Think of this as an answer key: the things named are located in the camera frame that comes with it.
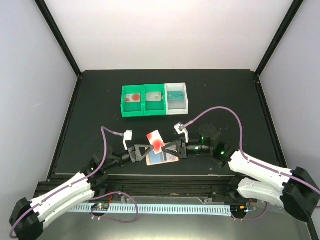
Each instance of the red circle on card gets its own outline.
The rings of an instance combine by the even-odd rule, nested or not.
[[[138,101],[140,101],[140,99],[141,99],[140,94],[133,94],[132,95],[132,100],[133,101],[138,102]]]
[[[152,145],[154,146],[154,150],[156,152],[160,152],[161,151],[161,148],[163,147],[163,143],[161,140],[155,140]]]

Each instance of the white panel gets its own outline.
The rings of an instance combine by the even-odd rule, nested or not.
[[[46,3],[82,71],[255,71],[292,0]]]
[[[305,168],[320,186],[320,1],[304,1],[261,75],[291,169]],[[312,215],[320,234],[320,209]]]
[[[76,75],[35,1],[0,0],[0,239],[44,181]]]

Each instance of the gray wall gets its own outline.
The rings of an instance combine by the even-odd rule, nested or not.
[[[33,0],[0,0],[0,239],[46,178],[76,75]]]
[[[290,168],[320,186],[320,1],[304,1],[261,83]],[[312,216],[320,235],[320,209]]]

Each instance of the robotic arm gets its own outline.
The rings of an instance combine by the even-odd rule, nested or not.
[[[210,157],[221,167],[228,164],[232,171],[244,175],[236,189],[243,198],[263,200],[281,206],[291,216],[304,222],[311,218],[320,195],[288,177],[295,176],[318,189],[304,169],[297,167],[292,171],[281,168],[255,159],[240,150],[232,149],[222,142],[220,132],[211,124],[200,127],[199,139],[189,139],[188,131],[181,123],[174,128],[185,137],[164,146],[163,152],[180,159],[186,159],[191,155]],[[9,220],[17,238],[36,240],[45,228],[69,209],[93,197],[103,195],[105,192],[101,189],[108,178],[107,170],[127,163],[140,162],[154,149],[152,145],[136,144],[127,147],[126,140],[131,140],[132,137],[132,132],[127,132],[123,135],[126,151],[121,154],[108,153],[106,162],[101,168],[95,160],[92,160],[82,171],[53,191],[31,201],[27,201],[26,198],[18,201]]]

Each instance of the pink cable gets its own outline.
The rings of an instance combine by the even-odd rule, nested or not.
[[[103,154],[103,158],[101,160],[101,163],[100,165],[96,168],[96,170],[94,170],[92,173],[90,173],[88,176],[85,176],[77,181],[74,181],[71,183],[71,185],[75,185],[85,179],[88,179],[90,178],[91,176],[93,176],[94,174],[96,174],[101,168],[102,166],[104,165],[105,161],[106,161],[106,158],[107,158],[107,152],[108,152],[108,143],[107,143],[107,138],[106,138],[106,134],[104,132],[104,130],[106,130],[107,132],[111,133],[111,134],[114,134],[114,135],[117,135],[117,136],[123,136],[122,133],[119,133],[119,132],[115,132],[115,131],[111,131],[110,129],[106,128],[105,126],[102,126],[101,127],[101,132],[102,132],[102,137],[103,137],[103,143],[104,143],[104,154]],[[48,199],[52,198],[53,196],[55,196],[56,194],[60,193],[61,191],[65,190],[69,188],[69,185],[66,185],[64,187],[62,187],[61,189],[53,192],[52,194],[50,194],[49,196],[47,196],[45,199],[42,200],[42,203],[45,203]],[[16,236],[14,236],[14,231],[16,229],[16,227],[18,226],[18,224],[22,221],[22,219],[24,219],[25,216],[27,216],[31,211],[33,211],[35,208],[39,207],[40,204],[36,204],[35,206],[31,207],[30,209],[28,209],[24,214],[22,214],[18,220],[14,223],[14,225],[12,226],[11,230],[10,230],[10,234],[9,234],[9,237],[11,239],[17,239]]]
[[[110,192],[110,193],[107,193],[105,195],[102,195],[102,196],[98,196],[98,197],[94,197],[94,198],[91,198],[90,200],[98,200],[98,199],[103,199],[105,197],[108,197],[110,195],[114,195],[114,194],[119,194],[119,195],[124,195],[126,197],[128,197],[129,199],[131,199],[131,201],[134,203],[135,205],[135,209],[136,209],[136,214],[135,214],[135,217],[134,219],[130,220],[130,221],[122,221],[122,220],[117,220],[117,219],[113,219],[113,218],[109,218],[109,217],[100,217],[100,219],[103,219],[103,220],[110,220],[110,221],[113,221],[113,222],[116,222],[116,223],[120,223],[120,224],[131,224],[131,223],[134,223],[135,221],[138,220],[138,217],[139,217],[139,208],[138,208],[138,204],[136,203],[136,201],[128,194],[124,193],[124,192],[121,192],[121,191],[113,191],[113,192]],[[93,218],[99,218],[98,216],[94,216],[94,210],[95,209],[92,209],[91,211],[91,217]]]
[[[284,173],[284,172],[280,172],[280,171],[274,170],[274,169],[272,169],[272,168],[270,168],[270,167],[268,167],[268,166],[265,166],[265,165],[263,165],[263,164],[261,164],[261,163],[258,163],[258,162],[256,162],[256,161],[254,161],[254,160],[249,160],[248,157],[245,155],[245,152],[244,152],[244,150],[243,150],[244,130],[243,130],[243,127],[242,127],[240,118],[239,118],[238,115],[237,115],[233,110],[231,110],[230,108],[225,107],[225,106],[215,106],[215,107],[211,107],[211,108],[205,110],[204,112],[202,112],[202,113],[201,113],[199,116],[197,116],[195,119],[189,121],[187,124],[184,125],[184,127],[187,128],[188,126],[190,126],[191,124],[193,124],[195,121],[197,121],[199,118],[201,118],[203,115],[207,114],[207,113],[210,112],[210,111],[218,110],[218,109],[226,110],[226,111],[232,113],[233,116],[236,118],[236,120],[237,120],[237,122],[238,122],[238,124],[239,124],[239,128],[240,128],[239,150],[240,150],[240,152],[241,152],[241,155],[242,155],[246,160],[248,160],[248,161],[249,161],[250,163],[252,163],[252,164],[255,164],[255,165],[257,165],[257,166],[259,166],[259,167],[261,167],[261,168],[267,169],[267,170],[269,170],[269,171],[271,171],[271,172],[273,172],[273,173],[280,174],[280,175],[282,175],[282,176],[285,176],[285,177],[288,177],[288,178],[290,178],[290,179],[292,179],[292,180],[295,180],[295,181],[297,181],[297,182],[305,185],[306,187],[310,188],[311,190],[315,191],[317,194],[320,195],[320,190],[319,190],[319,189],[317,189],[316,187],[312,186],[311,184],[309,184],[309,183],[307,183],[307,182],[305,182],[305,181],[303,181],[303,180],[301,180],[301,179],[299,179],[299,178],[297,178],[297,177],[295,177],[295,176],[292,176],[292,175],[286,174],[286,173]]]
[[[235,220],[235,221],[241,221],[241,222],[252,222],[258,219],[261,219],[264,215],[267,214],[268,210],[270,208],[269,203],[266,203],[265,209],[263,211],[263,213],[255,218],[251,218],[251,219],[241,219],[241,218],[236,218],[232,213],[231,213],[231,217]]]

